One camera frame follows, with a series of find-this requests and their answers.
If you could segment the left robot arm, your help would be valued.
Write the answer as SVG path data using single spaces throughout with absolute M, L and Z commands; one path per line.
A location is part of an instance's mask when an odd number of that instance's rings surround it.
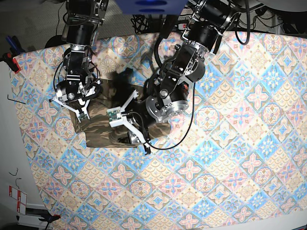
M 153 148 L 149 127 L 167 122 L 188 108 L 188 94 L 205 73 L 205 55 L 218 50 L 223 33 L 242 13 L 250 14 L 249 1 L 200 0 L 176 45 L 175 54 L 159 61 L 159 70 L 145 84 L 145 98 L 133 91 L 126 102 L 108 110 L 111 127 L 125 126 L 132 144 L 143 144 L 146 153 Z

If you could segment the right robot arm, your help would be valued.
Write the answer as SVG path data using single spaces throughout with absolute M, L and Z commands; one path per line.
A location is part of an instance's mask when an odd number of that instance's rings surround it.
M 101 91 L 100 71 L 93 63 L 93 45 L 105 20 L 107 0 L 67 0 L 62 41 L 69 44 L 54 77 L 51 101 L 75 113 L 79 122 L 89 119 L 88 105 Z

